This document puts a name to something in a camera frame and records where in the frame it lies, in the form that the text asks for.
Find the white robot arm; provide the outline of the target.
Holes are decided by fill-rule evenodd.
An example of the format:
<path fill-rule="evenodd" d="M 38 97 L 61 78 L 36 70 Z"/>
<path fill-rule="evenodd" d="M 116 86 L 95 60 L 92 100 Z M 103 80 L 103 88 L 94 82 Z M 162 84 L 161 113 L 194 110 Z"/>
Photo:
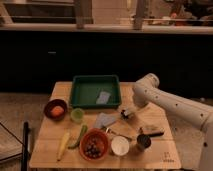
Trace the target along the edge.
<path fill-rule="evenodd" d="M 151 102 L 189 122 L 205 134 L 198 170 L 213 171 L 213 106 L 158 88 L 159 78 L 149 73 L 132 84 L 133 102 L 143 108 Z"/>

